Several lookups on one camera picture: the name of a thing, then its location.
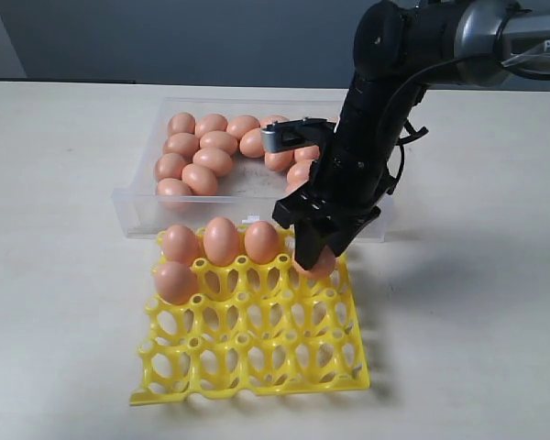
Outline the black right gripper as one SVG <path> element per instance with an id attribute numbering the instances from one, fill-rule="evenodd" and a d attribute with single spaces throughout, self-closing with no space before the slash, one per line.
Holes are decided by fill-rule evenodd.
<path id="1" fill-rule="evenodd" d="M 381 215 L 378 201 L 399 180 L 388 170 L 392 152 L 426 133 L 408 121 L 425 91 L 425 85 L 400 77 L 352 80 L 335 123 L 338 157 L 320 152 L 304 188 L 273 210 L 280 226 L 294 226 L 294 259 L 304 270 L 313 269 L 325 251 L 343 254 Z"/>

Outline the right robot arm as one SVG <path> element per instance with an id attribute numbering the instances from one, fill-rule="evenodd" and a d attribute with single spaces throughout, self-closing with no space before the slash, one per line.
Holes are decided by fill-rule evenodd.
<path id="1" fill-rule="evenodd" d="M 515 1 L 422 1 L 371 6 L 354 37 L 354 76 L 336 122 L 305 117 L 262 131 L 268 152 L 315 145 L 309 179 L 272 216 L 295 233 L 295 260 L 310 270 L 324 250 L 342 254 L 380 216 L 399 176 L 391 153 L 426 134 L 409 120 L 434 85 L 491 87 L 515 75 L 550 81 L 550 12 Z"/>

